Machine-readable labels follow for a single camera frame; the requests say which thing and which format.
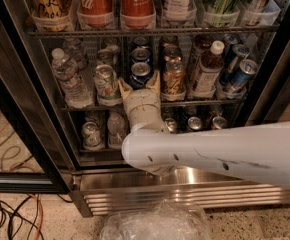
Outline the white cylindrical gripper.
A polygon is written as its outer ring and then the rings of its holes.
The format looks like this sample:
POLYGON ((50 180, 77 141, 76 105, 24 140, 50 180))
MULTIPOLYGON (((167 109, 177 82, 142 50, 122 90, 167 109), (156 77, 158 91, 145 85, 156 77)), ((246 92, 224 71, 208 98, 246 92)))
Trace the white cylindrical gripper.
POLYGON ((148 129, 155 132, 167 132, 167 126, 161 117, 160 72, 158 70, 155 70, 147 81, 147 89, 133 90, 123 78, 118 79, 118 86, 131 131, 148 129))

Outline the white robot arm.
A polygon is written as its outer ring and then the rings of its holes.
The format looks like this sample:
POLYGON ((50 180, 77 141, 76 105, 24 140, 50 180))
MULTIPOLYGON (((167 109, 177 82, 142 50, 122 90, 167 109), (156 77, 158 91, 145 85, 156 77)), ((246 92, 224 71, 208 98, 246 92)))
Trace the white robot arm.
POLYGON ((161 117, 160 73, 143 89, 118 80, 130 133, 122 156, 132 167, 163 175, 177 166, 290 189, 290 121, 172 134, 161 117))

